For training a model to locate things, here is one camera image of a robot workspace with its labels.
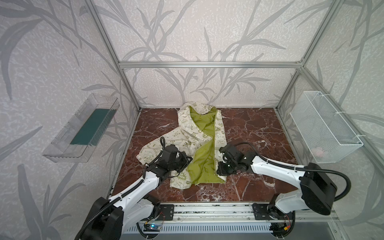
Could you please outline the cream and green printed jacket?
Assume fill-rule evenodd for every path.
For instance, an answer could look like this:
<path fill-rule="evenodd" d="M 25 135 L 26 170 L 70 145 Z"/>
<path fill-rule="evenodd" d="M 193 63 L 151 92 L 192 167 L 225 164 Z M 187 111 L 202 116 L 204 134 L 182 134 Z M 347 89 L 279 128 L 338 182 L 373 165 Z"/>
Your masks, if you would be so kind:
<path fill-rule="evenodd" d="M 172 172 L 170 187 L 184 190 L 192 185 L 226 183 L 227 178 L 217 174 L 222 162 L 219 149 L 227 145 L 222 112 L 214 106 L 188 102 L 178 110 L 178 123 L 163 136 L 166 143 L 193 160 L 180 174 Z"/>

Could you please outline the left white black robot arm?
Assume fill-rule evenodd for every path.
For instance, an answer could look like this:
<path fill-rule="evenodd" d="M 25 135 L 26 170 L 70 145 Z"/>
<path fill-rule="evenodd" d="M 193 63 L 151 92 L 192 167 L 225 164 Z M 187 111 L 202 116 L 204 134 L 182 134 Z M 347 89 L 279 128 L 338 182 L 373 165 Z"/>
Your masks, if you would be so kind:
<path fill-rule="evenodd" d="M 148 194 L 175 171 L 180 174 L 193 158 L 175 145 L 162 147 L 133 184 L 110 197 L 97 199 L 75 236 L 76 240 L 118 240 L 123 232 L 140 220 L 156 214 L 157 202 Z"/>

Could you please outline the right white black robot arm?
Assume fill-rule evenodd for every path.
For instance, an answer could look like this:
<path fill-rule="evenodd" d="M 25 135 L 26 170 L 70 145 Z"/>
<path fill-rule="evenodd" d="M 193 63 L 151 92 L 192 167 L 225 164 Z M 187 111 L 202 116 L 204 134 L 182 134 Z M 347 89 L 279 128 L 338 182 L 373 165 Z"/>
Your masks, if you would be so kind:
<path fill-rule="evenodd" d="M 268 159 L 255 148 L 247 153 L 237 149 L 237 145 L 227 144 L 219 149 L 222 161 L 219 162 L 219 176 L 236 175 L 248 172 L 280 180 L 295 187 L 295 191 L 276 194 L 265 214 L 279 219 L 298 210 L 312 210 L 328 216 L 334 202 L 344 198 L 352 188 L 350 178 L 338 171 L 322 169 L 319 165 L 292 165 Z"/>

